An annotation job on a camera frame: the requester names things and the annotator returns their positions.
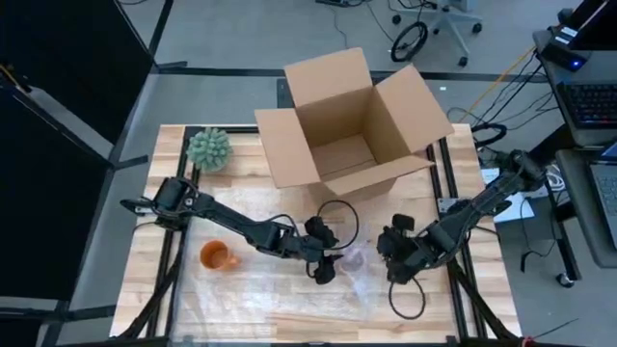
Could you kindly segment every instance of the box flap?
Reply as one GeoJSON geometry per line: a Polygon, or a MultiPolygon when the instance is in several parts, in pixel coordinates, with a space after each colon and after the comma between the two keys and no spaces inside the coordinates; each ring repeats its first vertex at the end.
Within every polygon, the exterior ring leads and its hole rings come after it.
{"type": "Polygon", "coordinates": [[[410,152],[454,132],[424,80],[412,66],[403,67],[377,85],[392,120],[410,152]]]}
{"type": "Polygon", "coordinates": [[[361,48],[352,48],[284,68],[296,108],[372,87],[361,48]]]}
{"type": "Polygon", "coordinates": [[[293,109],[255,110],[255,118],[277,188],[319,182],[296,112],[293,109]]]}
{"type": "Polygon", "coordinates": [[[325,182],[325,184],[333,193],[341,196],[390,178],[412,173],[431,165],[433,165],[431,161],[409,155],[387,162],[386,164],[333,179],[325,182]]]}

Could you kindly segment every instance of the desk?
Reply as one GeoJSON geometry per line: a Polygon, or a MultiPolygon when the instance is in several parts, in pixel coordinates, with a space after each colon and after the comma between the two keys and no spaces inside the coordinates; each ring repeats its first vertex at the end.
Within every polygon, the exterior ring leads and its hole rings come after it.
{"type": "MultiPolygon", "coordinates": [[[[534,32],[533,40],[540,50],[549,42],[550,32],[547,30],[534,32]]],[[[570,72],[541,56],[539,59],[549,78],[557,105],[561,109],[564,124],[531,150],[531,155],[540,162],[548,163],[554,159],[554,154],[559,149],[597,146],[617,139],[617,129],[577,129],[563,99],[556,90],[556,86],[561,82],[617,81],[617,69],[615,68],[617,51],[594,51],[589,61],[577,72],[570,72]]]]}
{"type": "MultiPolygon", "coordinates": [[[[462,197],[472,197],[484,189],[484,183],[469,126],[454,124],[454,127],[456,131],[447,141],[458,191],[462,197]]],[[[145,196],[153,197],[162,179],[175,175],[184,131],[182,125],[161,127],[145,196]]],[[[228,166],[216,174],[202,174],[201,190],[256,220],[284,212],[300,226],[315,213],[318,204],[305,188],[274,187],[258,134],[231,134],[230,142],[234,153],[228,166]]],[[[439,156],[437,163],[442,187],[446,187],[439,156]]],[[[191,172],[188,167],[182,168],[187,177],[191,172]]],[[[446,335],[456,335],[445,267],[418,275],[427,294],[427,307],[418,320],[404,321],[390,310],[386,268],[374,250],[377,235],[382,226],[389,224],[393,213],[414,216],[416,228],[421,228],[437,218],[435,206],[428,169],[400,177],[386,195],[355,204],[362,224],[363,242],[358,244],[365,245],[370,265],[366,276],[371,279],[365,280],[360,289],[354,288],[351,275],[339,270],[333,282],[318,286],[305,275],[304,262],[259,254],[238,235],[211,222],[193,219],[186,236],[175,315],[167,322],[173,326],[171,337],[174,341],[195,342],[444,342],[446,335]],[[204,270],[199,264],[199,250],[213,238],[224,239],[242,258],[242,265],[227,274],[204,270]],[[359,290],[367,294],[359,296],[359,290]]],[[[350,213],[344,209],[329,213],[326,220],[341,239],[345,238],[344,230],[353,223],[350,213]]],[[[495,227],[491,219],[483,220],[481,225],[495,227]]],[[[162,230],[152,226],[135,232],[111,335],[121,333],[151,295],[163,235],[162,230]]],[[[469,245],[480,293],[506,327],[519,334],[517,313],[496,237],[476,230],[469,245]]],[[[394,301],[403,312],[416,312],[418,298],[418,290],[411,283],[394,287],[394,301]]],[[[467,297],[464,303],[472,333],[467,297]]],[[[161,305],[159,334],[165,331],[168,305],[168,300],[161,305]]]]}
{"type": "Polygon", "coordinates": [[[566,182],[570,203],[559,206],[556,217],[560,221],[578,217],[580,228],[596,264],[603,268],[617,268],[617,250],[610,239],[602,207],[598,205],[595,188],[587,172],[586,158],[592,154],[593,151],[590,150],[557,151],[557,165],[566,182]]]}

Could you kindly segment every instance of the chair wheel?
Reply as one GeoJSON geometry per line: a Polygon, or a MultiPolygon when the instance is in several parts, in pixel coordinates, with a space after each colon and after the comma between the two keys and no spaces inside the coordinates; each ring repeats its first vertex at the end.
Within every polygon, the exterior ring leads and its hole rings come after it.
{"type": "Polygon", "coordinates": [[[568,274],[566,273],[557,275],[555,279],[557,280],[559,285],[561,285],[564,288],[572,288],[573,286],[575,286],[575,282],[573,280],[570,280],[568,278],[568,274]]]}
{"type": "Polygon", "coordinates": [[[471,31],[474,34],[477,34],[477,33],[481,32],[482,31],[482,23],[475,23],[475,24],[473,24],[473,28],[471,29],[471,31]]]}

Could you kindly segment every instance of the office chair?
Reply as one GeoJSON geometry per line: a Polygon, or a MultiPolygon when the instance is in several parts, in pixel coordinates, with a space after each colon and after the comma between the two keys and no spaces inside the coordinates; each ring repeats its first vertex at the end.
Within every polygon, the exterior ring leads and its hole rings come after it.
{"type": "MultiPolygon", "coordinates": [[[[449,5],[450,3],[449,0],[437,0],[436,3],[437,3],[437,8],[435,10],[422,9],[422,15],[429,14],[429,15],[434,16],[433,21],[431,21],[431,23],[428,24],[428,32],[429,33],[433,32],[433,34],[437,35],[440,32],[442,27],[444,29],[449,30],[454,36],[454,38],[456,39],[456,42],[458,43],[461,50],[463,50],[464,52],[463,57],[459,59],[459,66],[465,67],[467,65],[470,53],[469,53],[469,49],[467,48],[467,45],[465,44],[465,41],[463,40],[463,37],[461,36],[461,33],[459,32],[458,28],[454,25],[454,23],[475,22],[475,24],[473,24],[472,32],[474,34],[478,34],[479,32],[482,31],[482,23],[481,23],[482,17],[478,15],[473,15],[473,14],[453,12],[451,10],[451,6],[449,5]]],[[[418,13],[420,12],[420,9],[410,10],[410,9],[404,9],[404,8],[397,8],[396,11],[402,14],[417,16],[418,13]]],[[[396,14],[395,16],[392,17],[392,23],[394,24],[400,23],[399,14],[396,14]]]]}

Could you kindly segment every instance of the white paper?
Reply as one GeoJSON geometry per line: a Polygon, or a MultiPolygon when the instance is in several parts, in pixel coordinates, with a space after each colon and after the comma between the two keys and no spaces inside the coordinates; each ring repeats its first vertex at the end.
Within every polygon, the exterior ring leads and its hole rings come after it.
{"type": "MultiPolygon", "coordinates": [[[[484,184],[489,184],[499,176],[499,169],[482,169],[482,178],[484,184]]],[[[517,193],[508,197],[508,200],[512,202],[510,207],[505,211],[496,215],[493,220],[495,223],[514,221],[521,218],[531,218],[534,216],[533,210],[529,205],[529,202],[524,199],[523,194],[517,193]],[[521,203],[523,204],[523,213],[521,213],[521,203]]]]}

